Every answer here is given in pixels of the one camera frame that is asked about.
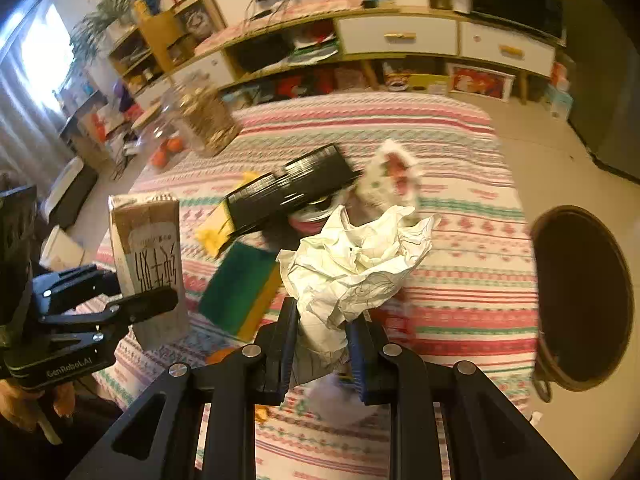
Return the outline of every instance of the crumpled paper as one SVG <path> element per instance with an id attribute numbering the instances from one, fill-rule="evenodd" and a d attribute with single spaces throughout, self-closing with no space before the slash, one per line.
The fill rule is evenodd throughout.
<path id="1" fill-rule="evenodd" d="M 402 227 L 414 211 L 394 205 L 377 220 L 354 227 L 338 206 L 319 234 L 302 238 L 295 252 L 280 251 L 282 282 L 300 313 L 292 385 L 347 362 L 343 323 L 385 303 L 427 255 L 440 217 Z"/>

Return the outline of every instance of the window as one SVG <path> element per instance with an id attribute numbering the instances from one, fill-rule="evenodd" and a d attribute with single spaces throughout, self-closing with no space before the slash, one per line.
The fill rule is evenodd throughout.
<path id="1" fill-rule="evenodd" d="M 24 71 L 31 83 L 31 93 L 53 110 L 59 110 L 53 95 L 65 80 L 74 55 L 71 39 L 55 6 L 31 24 L 22 42 Z"/>

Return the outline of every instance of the wooden cabinet leg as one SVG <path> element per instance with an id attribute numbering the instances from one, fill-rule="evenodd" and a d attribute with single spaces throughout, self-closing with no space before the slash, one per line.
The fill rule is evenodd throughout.
<path id="1" fill-rule="evenodd" d="M 360 66 L 362 67 L 362 71 L 364 72 L 364 77 L 367 79 L 367 83 L 373 90 L 378 89 L 378 78 L 376 76 L 376 71 L 373 70 L 371 66 L 371 62 L 369 59 L 361 59 Z"/>
<path id="2" fill-rule="evenodd" d="M 527 104 L 527 99 L 529 99 L 529 75 L 526 72 L 520 72 L 519 81 L 520 81 L 520 102 L 522 104 Z"/>

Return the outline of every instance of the curtain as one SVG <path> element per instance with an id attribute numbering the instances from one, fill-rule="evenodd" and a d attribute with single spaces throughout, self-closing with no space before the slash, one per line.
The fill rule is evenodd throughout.
<path id="1" fill-rule="evenodd" d="M 73 154 L 58 137 L 65 117 L 34 97 L 22 59 L 22 40 L 49 5 L 39 6 L 0 63 L 0 170 L 13 170 L 25 184 L 35 184 L 41 198 Z M 47 55 L 47 45 L 42 45 Z"/>

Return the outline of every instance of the human hand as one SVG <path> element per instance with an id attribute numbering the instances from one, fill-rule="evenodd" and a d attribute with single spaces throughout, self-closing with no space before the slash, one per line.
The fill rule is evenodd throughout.
<path id="1" fill-rule="evenodd" d="M 39 410 L 34 405 L 44 392 L 26 392 L 11 379 L 0 381 L 0 415 L 14 426 L 34 431 Z M 69 416 L 76 407 L 76 395 L 72 383 L 54 388 L 53 409 L 58 416 Z"/>

